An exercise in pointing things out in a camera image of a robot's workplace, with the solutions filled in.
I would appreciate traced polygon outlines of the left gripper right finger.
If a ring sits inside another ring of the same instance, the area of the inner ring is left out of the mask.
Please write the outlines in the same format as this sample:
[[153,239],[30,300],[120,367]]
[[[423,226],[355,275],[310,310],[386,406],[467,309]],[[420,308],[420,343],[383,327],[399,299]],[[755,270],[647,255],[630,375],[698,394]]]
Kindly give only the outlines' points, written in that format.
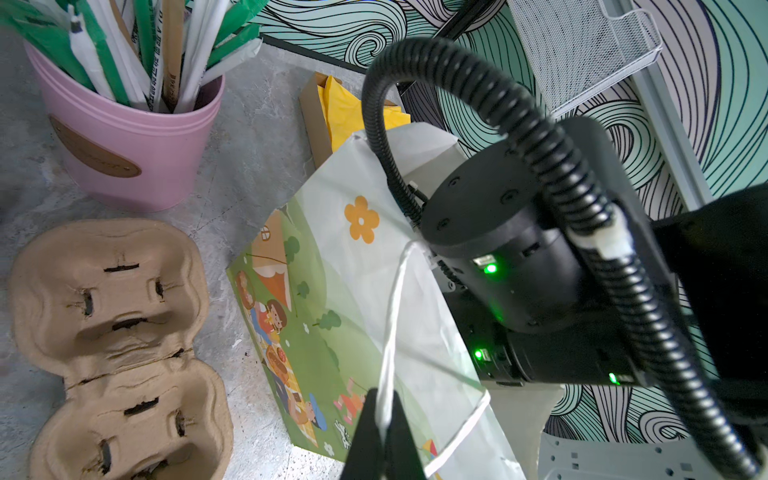
[[392,418],[384,442],[383,478],[425,480],[424,468],[399,394],[393,394]]

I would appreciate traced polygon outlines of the white paper takeout bag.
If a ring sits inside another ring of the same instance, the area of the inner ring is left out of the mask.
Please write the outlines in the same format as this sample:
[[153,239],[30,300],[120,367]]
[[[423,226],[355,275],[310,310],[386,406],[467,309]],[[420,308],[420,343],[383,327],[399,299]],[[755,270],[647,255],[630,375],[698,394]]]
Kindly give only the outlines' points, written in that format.
[[347,458],[379,382],[390,293],[401,279],[394,388],[418,460],[446,454],[439,479],[522,477],[491,409],[449,449],[487,395],[434,260],[391,196],[363,132],[269,216],[227,275],[297,447]]

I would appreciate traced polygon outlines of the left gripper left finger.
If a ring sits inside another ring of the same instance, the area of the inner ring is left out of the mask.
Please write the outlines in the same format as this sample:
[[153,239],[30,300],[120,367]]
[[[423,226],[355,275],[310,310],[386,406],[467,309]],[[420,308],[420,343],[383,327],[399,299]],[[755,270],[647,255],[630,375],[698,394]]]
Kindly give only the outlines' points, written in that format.
[[380,480],[384,476],[384,448],[376,424],[376,397],[371,389],[348,451],[340,480]]

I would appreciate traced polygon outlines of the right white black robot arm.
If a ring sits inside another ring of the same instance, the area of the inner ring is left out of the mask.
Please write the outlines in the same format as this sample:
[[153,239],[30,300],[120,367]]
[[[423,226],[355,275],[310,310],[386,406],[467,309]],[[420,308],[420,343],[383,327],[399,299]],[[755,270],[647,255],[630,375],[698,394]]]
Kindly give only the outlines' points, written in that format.
[[[501,140],[414,193],[383,103],[417,80]],[[449,309],[498,383],[657,387],[728,479],[767,471],[767,189],[652,221],[608,134],[549,119],[530,93],[452,41],[411,38],[369,66],[362,113],[399,208],[459,284]]]

